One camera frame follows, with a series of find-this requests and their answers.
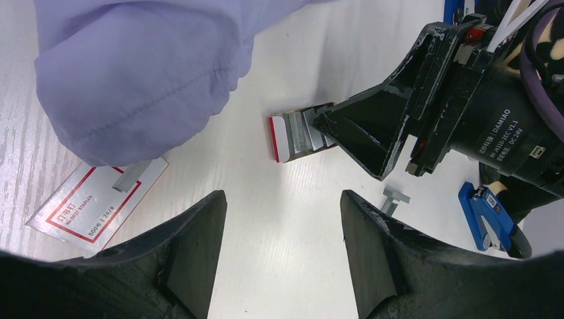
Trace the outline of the black floral blanket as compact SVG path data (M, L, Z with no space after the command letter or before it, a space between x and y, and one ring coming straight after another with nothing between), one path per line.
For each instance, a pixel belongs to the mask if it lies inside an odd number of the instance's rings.
M516 33L503 68L518 73L535 114L563 140L563 2L549 1ZM515 223L533 209L559 200L536 185L479 164L480 183L496 194Z

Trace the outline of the box of staples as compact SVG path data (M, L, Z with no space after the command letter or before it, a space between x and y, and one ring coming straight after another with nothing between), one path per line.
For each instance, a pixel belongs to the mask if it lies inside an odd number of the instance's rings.
M287 163L323 150L336 143L313 127L315 116L333 106L333 102L308 106L268 117L275 161Z

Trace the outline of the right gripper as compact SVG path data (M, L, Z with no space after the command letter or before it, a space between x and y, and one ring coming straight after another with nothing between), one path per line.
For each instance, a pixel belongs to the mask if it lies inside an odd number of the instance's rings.
M411 121L411 175L432 173L457 151L562 196L563 142L537 112L525 77L497 65L504 51L487 51L493 31L479 15L427 24L381 84L323 110L312 126L379 181L394 169Z

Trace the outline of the red white staple box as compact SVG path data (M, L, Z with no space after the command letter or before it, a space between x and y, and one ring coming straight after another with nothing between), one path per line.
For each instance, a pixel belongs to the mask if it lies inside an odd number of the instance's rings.
M92 256L106 248L123 222L168 167L156 159L131 186L119 190L116 183L129 167L91 167L80 164L35 211L26 225L74 245Z

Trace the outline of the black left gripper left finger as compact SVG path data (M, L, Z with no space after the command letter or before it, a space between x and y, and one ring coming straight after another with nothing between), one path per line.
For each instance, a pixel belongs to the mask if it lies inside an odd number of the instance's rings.
M1 253L2 318L206 318L227 212L222 190L98 254Z

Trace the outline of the blue stapler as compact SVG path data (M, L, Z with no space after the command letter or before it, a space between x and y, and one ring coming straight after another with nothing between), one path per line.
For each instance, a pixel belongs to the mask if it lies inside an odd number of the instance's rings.
M474 187L466 181L458 199L479 251L492 247L515 259L532 256L531 245L523 231L488 187Z
M458 25L466 15L474 13L475 0L445 0L443 22Z

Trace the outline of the grey staple strip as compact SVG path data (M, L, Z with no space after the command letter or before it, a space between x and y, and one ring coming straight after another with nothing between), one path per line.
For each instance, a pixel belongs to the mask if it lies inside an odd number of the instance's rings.
M392 216L393 213L395 212L396 208L397 208L398 204L394 201L393 198L388 197L386 199L386 201L384 202L384 204L382 205L382 207L380 208L380 210L389 216Z
M129 165L112 185L112 188L120 193L128 193L151 163L152 160L147 160Z
M394 188L391 187L385 187L384 191L383 191L383 195L386 196L386 201L384 202L385 204L391 204L391 203L409 203L410 202L410 197L395 190Z

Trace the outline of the lavender crumpled cloth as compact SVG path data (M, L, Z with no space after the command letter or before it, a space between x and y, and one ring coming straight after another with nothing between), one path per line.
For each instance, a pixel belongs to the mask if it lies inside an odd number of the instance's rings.
M307 1L35 1L37 97L91 166L154 160L200 133L255 36Z

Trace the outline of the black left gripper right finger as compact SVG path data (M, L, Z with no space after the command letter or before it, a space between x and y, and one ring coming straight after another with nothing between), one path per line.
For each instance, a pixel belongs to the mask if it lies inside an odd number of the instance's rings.
M388 216L351 190L341 221L360 318L562 318L563 253L467 251Z

